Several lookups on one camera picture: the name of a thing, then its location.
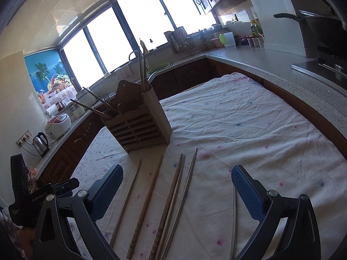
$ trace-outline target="kitchen counter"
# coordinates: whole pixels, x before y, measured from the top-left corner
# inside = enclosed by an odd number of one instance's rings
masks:
[[[240,46],[237,49],[220,48],[177,60],[171,67],[150,76],[149,82],[156,76],[203,58],[243,69],[275,84],[311,106],[347,138],[347,98],[325,83],[291,68],[293,63],[313,60],[310,58],[249,46]],[[38,171],[33,180],[39,178],[54,154],[90,113],[91,111],[86,111],[72,122],[69,131],[50,146],[47,155],[34,166]]]

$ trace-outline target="power outlet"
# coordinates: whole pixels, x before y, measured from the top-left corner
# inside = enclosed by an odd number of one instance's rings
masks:
[[[31,131],[28,129],[21,137],[19,140],[16,141],[16,144],[18,145],[19,148],[22,147],[22,145],[26,142],[27,139],[32,136]]]

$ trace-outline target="tablecloth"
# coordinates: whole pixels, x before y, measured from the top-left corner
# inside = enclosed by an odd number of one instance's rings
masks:
[[[72,175],[80,181],[76,193],[88,189],[113,164],[123,167],[124,180],[105,216],[97,221],[109,242],[142,161],[113,248],[120,259],[125,259],[160,156],[164,154],[164,160],[134,260],[148,258],[179,156],[184,153],[187,157],[178,199],[196,146],[197,159],[187,199],[166,259],[229,259],[233,208],[230,172],[236,164],[243,165],[267,190],[293,198],[307,194],[318,222],[322,259],[334,252],[347,232],[347,162],[307,119],[239,73],[213,79],[164,99],[161,104],[172,127],[169,146],[127,154],[103,128]],[[238,210],[237,254],[258,225],[240,197]],[[70,223],[82,255],[90,258],[76,224],[73,220]],[[264,259],[272,255],[284,225],[282,220]]]

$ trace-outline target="stainless steel kettle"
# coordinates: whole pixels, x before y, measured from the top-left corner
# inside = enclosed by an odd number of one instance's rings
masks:
[[[41,157],[44,157],[46,155],[46,153],[48,153],[49,151],[49,147],[48,147],[48,139],[46,137],[46,135],[42,132],[39,132],[34,138],[33,138],[33,147],[36,149],[36,151],[38,152],[38,154]]]

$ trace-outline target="blue gripper pad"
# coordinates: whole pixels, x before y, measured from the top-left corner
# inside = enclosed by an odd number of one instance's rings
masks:
[[[231,180],[241,196],[249,214],[254,220],[262,222],[268,211],[267,190],[253,179],[242,165],[236,165],[231,171]]]
[[[93,222],[105,215],[122,181],[122,166],[113,164],[102,179],[96,180],[91,185],[85,205]]]

